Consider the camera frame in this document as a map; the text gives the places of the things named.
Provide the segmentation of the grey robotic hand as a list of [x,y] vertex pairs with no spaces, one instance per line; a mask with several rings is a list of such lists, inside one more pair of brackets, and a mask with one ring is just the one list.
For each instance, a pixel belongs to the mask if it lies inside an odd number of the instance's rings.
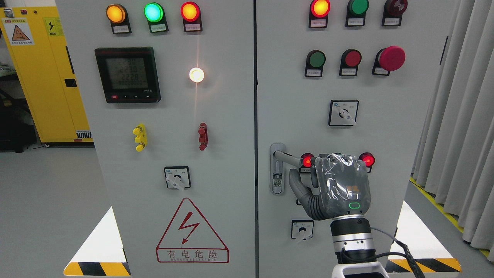
[[371,192],[363,161],[345,154],[321,154],[315,158],[315,172],[318,195],[303,185],[297,169],[289,171],[289,185],[310,218],[326,220],[367,213]]

